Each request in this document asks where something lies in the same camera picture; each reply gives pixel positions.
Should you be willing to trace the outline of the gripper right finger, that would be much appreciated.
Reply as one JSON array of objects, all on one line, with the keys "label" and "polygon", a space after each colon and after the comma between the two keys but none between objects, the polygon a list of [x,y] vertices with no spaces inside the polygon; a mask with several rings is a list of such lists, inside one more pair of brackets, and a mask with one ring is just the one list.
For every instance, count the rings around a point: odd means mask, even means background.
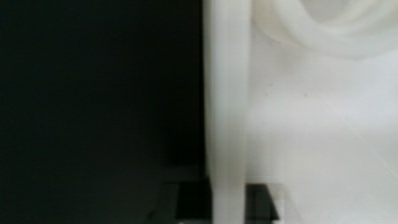
[{"label": "gripper right finger", "polygon": [[279,184],[251,183],[245,196],[245,224],[302,224],[293,202]]}]

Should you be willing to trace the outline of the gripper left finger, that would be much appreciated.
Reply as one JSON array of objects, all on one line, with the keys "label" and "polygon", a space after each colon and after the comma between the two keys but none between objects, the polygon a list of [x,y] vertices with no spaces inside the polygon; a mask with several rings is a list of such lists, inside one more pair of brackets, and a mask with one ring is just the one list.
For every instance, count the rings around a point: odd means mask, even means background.
[{"label": "gripper left finger", "polygon": [[148,224],[212,224],[212,190],[206,182],[165,182]]}]

